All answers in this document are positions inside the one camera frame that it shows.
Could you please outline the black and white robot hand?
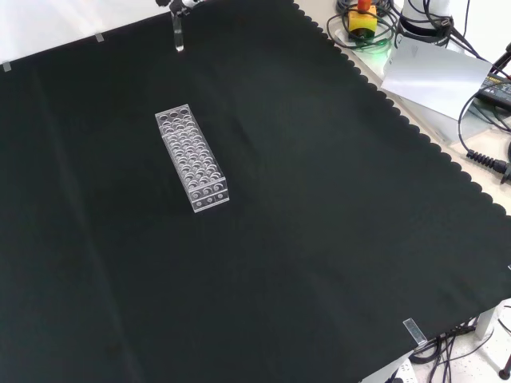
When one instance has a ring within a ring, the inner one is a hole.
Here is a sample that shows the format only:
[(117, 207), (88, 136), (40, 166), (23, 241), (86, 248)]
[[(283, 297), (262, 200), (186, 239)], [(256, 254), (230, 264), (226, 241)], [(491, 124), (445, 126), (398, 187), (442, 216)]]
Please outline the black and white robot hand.
[(159, 7), (168, 7), (173, 18), (189, 14), (203, 2), (204, 0), (156, 0)]

